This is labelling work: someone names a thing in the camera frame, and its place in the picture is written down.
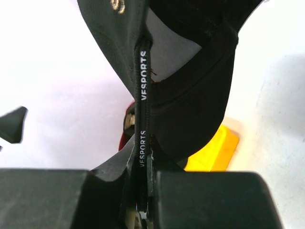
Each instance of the red fabric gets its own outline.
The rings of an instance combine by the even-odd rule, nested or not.
[[[134,102],[132,104],[130,104],[129,107],[126,109],[126,114],[133,104],[134,104]],[[126,136],[126,134],[123,132],[123,134],[121,136],[120,144],[119,144],[119,151],[124,148],[124,146],[127,144],[128,141],[129,141],[129,137]]]

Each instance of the white background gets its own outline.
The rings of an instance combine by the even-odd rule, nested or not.
[[[305,225],[305,3],[270,0],[242,28],[224,124],[241,141],[230,170],[268,183],[287,229]],[[132,97],[76,0],[0,0],[0,115],[29,109],[0,167],[91,169],[117,152]]]

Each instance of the yellow box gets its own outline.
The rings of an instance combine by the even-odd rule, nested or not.
[[[221,125],[211,141],[188,158],[185,171],[225,171],[238,145],[239,137]]]

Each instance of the black strap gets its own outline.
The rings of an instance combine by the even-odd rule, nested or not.
[[[151,62],[150,43],[144,41],[136,51],[135,82],[135,149],[138,166],[138,200],[139,211],[147,211],[147,156],[151,153],[150,148],[150,87],[151,87]]]

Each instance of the cap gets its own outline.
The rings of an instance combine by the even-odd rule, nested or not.
[[[78,4],[101,51],[139,104],[136,116],[144,118],[137,119],[136,131],[146,127],[162,150],[180,161],[206,145],[220,126],[238,32],[261,1]]]

